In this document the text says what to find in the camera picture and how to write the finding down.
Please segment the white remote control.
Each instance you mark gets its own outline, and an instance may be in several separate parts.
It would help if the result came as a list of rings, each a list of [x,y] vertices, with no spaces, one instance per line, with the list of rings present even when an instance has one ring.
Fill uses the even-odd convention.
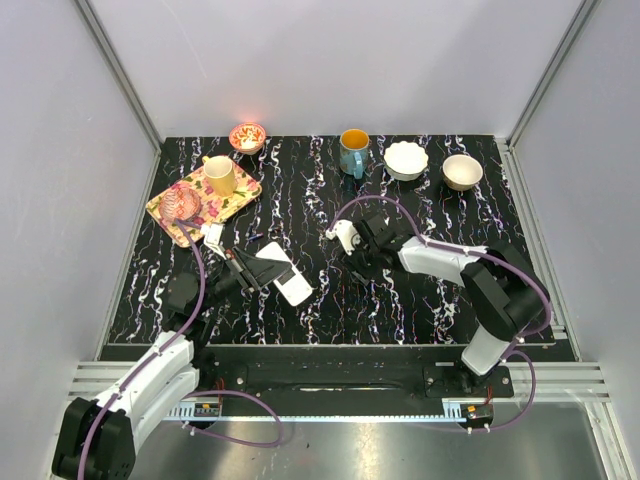
[[[267,244],[257,252],[257,257],[289,264],[285,269],[285,273],[276,279],[273,284],[291,306],[300,305],[312,294],[313,288],[278,243],[271,242]]]

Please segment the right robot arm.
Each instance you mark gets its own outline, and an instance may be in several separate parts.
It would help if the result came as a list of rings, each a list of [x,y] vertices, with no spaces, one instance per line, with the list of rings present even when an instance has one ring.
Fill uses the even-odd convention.
[[[328,233],[339,240],[343,260],[363,283],[381,270],[404,271],[463,287],[478,327],[461,354],[456,387],[476,396],[491,381],[491,370],[512,350],[532,323],[551,319],[548,290],[522,255],[508,242],[472,247],[403,233],[379,215],[339,220]]]

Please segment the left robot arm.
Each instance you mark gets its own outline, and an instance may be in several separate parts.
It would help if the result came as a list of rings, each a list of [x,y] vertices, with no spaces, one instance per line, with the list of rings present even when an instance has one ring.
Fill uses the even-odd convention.
[[[312,288],[275,242],[257,255],[233,248],[223,252],[218,273],[181,273],[169,284],[173,315],[147,352],[112,386],[92,400],[74,399],[66,408],[51,471],[62,479],[126,479],[137,454],[170,410],[190,394],[205,395],[217,380],[205,352],[211,323],[205,306],[236,291],[275,285],[292,306]]]

